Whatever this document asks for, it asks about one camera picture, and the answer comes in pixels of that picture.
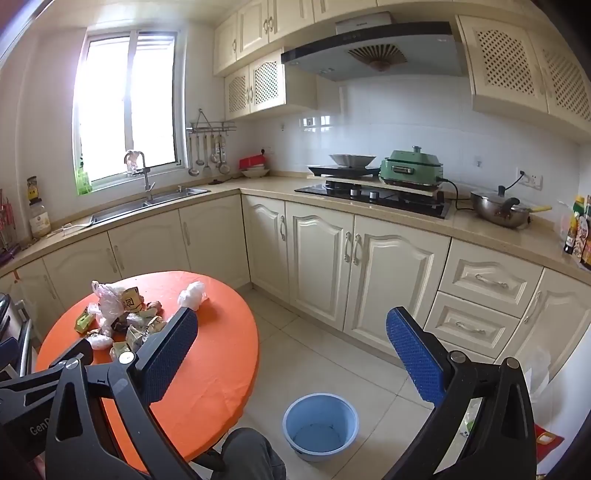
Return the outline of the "red food packet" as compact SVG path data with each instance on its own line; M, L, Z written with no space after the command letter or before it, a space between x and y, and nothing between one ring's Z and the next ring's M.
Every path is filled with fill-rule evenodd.
M538 424L535 424L534 427L536 435L536 460L537 463L540 463L553 450L555 450L562 444L564 438L552 432L549 432L548 430L545 430Z

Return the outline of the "metal chair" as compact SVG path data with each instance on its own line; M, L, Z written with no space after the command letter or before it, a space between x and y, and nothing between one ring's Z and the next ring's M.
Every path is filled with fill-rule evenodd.
M23 301L14 302L1 294L1 381L23 377L33 372L36 363L36 340L33 321Z

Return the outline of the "pink white plastic bag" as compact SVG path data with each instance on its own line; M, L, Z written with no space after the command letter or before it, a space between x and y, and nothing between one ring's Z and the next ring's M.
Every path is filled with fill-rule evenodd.
M122 294L124 287L115 284L103 284L96 280L91 282L93 294L98 299L98 309L104 319L104 325L112 325L123 313Z

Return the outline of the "person's leg grey trousers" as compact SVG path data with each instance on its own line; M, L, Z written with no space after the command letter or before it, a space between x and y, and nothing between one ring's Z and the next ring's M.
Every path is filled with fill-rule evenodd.
M233 430L221 448L224 470L213 472L214 479L286 480L287 467L270 442L249 427Z

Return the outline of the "round orange table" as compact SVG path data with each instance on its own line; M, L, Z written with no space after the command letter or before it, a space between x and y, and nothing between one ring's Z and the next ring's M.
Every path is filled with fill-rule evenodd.
M162 400L150 405L186 460L214 446L242 417L259 368L256 321L235 289L205 275L165 271L118 282L136 286L148 302L159 301L169 319L179 293L195 281L204 283L206 293L197 310L197 338Z

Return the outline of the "glass jar yellow label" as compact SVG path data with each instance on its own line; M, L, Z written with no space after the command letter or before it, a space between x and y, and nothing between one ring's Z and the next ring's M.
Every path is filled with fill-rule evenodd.
M29 202L29 226L32 237L35 239L42 238L51 232L51 222L39 194L36 176L27 179L27 199Z

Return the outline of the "white crumpled plastic bag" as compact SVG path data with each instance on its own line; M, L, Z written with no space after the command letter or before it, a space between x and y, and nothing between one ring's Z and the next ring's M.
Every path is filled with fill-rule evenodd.
M201 281L190 283L182 290L177 297L179 308L189 308L197 311L202 303L207 299L205 284Z

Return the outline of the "light blue plastic bucket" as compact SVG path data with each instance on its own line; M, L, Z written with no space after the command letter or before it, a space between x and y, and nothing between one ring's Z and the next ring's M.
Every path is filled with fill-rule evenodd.
M344 453L359 434L355 407L331 393L298 398L283 414L283 436L304 461L328 461Z

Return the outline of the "sauce bottles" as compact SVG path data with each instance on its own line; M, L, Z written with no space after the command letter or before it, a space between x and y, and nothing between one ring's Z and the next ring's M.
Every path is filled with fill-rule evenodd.
M563 252L590 269L590 197L578 195L572 207Z

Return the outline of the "steel pot with lid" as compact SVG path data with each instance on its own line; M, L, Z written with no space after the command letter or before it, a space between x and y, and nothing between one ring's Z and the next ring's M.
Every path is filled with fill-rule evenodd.
M492 191L472 191L473 210L482 219L509 229L519 229L531 223L531 216L552 210L551 206L530 206L517 197L499 195Z

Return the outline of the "chrome faucet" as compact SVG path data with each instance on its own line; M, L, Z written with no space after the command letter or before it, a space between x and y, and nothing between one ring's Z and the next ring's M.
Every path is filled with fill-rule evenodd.
M143 178L145 198L148 202L152 201L152 190L154 183L149 181L150 168L145 161L145 155L139 150L128 150L123 159L128 176L140 176Z

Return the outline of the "steel sink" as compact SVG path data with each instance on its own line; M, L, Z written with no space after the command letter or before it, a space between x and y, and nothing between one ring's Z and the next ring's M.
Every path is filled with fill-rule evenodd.
M161 205L180 199L204 195L206 193L208 193L208 190L204 188L179 188L171 193L157 194L153 195L151 198L126 202L121 205L110 207L105 210L94 213L91 217L90 224L95 225L104 223L119 218L121 216L127 215L129 213L144 210L148 207Z

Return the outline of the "black gas stove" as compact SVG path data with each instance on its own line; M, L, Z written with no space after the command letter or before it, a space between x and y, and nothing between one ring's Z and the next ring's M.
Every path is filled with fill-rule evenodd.
M424 195L415 191L407 192L400 189L325 181L322 184L298 188L295 192L362 202L439 219L445 219L451 207L450 202L445 200L444 193L441 191L428 192Z

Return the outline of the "green electric cooker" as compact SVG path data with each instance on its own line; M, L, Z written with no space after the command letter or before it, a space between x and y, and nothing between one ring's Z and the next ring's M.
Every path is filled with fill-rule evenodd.
M394 150L381 162L379 178L386 184L435 188L444 178L443 164L436 155L414 146L411 151Z

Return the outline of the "window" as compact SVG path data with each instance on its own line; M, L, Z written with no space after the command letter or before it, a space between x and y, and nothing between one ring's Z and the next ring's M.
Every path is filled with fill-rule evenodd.
M128 150L149 174L184 163L184 51L174 30L133 28L89 34L79 56L72 107L74 178L80 193L123 183Z

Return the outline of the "white bowl on stove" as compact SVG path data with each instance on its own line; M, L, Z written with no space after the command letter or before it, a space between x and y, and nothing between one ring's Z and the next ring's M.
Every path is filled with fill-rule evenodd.
M339 168L365 169L376 158L375 155L356 155L356 154L331 154L329 158L339 166Z

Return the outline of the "utensil rack with ladles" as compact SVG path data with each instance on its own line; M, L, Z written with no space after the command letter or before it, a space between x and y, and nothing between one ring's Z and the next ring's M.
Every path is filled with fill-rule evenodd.
M185 127L187 173L191 177L228 176L226 137L236 131L233 120L211 121L204 109Z

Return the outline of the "red bowl set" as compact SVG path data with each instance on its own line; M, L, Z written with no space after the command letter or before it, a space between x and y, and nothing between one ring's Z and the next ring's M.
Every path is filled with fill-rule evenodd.
M257 168L259 165L264 166L264 164L266 164L266 156L263 154L257 154L240 159L238 161L238 168L240 170L247 170L250 168Z

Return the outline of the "black range hood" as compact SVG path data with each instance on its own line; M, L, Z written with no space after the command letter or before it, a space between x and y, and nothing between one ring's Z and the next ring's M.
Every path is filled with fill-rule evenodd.
M333 35L284 52L281 63L334 82L462 74L452 27L440 21L394 23Z

